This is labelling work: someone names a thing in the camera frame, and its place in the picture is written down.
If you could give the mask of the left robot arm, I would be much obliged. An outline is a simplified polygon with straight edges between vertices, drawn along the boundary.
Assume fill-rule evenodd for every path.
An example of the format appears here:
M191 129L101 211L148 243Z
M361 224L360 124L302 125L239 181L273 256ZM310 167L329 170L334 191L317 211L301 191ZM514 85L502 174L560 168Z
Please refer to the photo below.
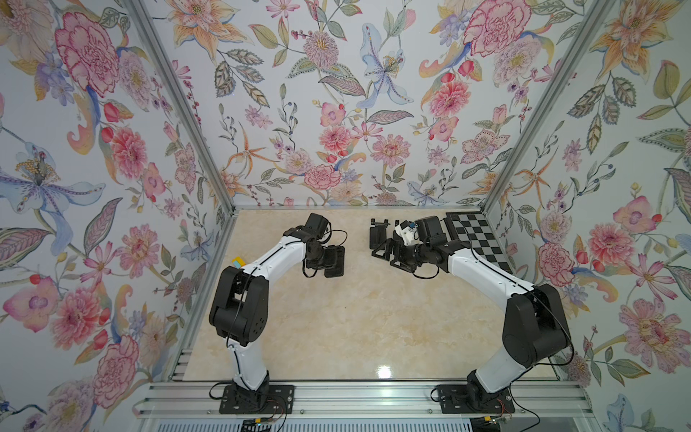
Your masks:
M307 278L320 272L326 278L342 277L345 246L329 244L332 232L328 219L312 213L303 225L286 230L257 260L221 272L209 323L232 354L235 374L231 387L256 404L264 402L270 386L259 342L268 323L270 288L294 266Z

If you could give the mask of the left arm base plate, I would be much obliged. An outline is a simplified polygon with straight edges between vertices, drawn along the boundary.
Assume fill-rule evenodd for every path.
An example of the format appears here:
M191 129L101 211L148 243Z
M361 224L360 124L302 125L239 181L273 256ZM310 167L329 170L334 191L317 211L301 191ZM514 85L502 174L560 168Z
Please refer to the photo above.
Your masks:
M227 385L221 396L219 413L224 415L292 414L295 401L293 385L270 384L250 391L236 383Z

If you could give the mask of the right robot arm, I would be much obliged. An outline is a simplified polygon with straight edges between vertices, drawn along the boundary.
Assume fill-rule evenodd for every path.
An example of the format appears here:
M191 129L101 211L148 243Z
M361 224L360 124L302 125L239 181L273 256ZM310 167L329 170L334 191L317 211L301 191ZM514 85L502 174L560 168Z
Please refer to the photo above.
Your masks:
M395 225L390 264L415 274L426 264L459 277L504 313L501 346L466 379L466 400L496 399L541 362L572 345L561 298L550 284L534 285L494 266L467 242L451 240L435 216Z

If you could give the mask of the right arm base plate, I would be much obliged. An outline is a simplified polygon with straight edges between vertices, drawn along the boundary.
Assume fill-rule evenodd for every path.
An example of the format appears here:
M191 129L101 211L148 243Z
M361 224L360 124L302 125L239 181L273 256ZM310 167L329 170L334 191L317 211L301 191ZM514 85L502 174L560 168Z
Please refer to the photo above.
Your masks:
M442 384L431 392L442 414L514 414L516 408L508 389L487 393L476 384Z

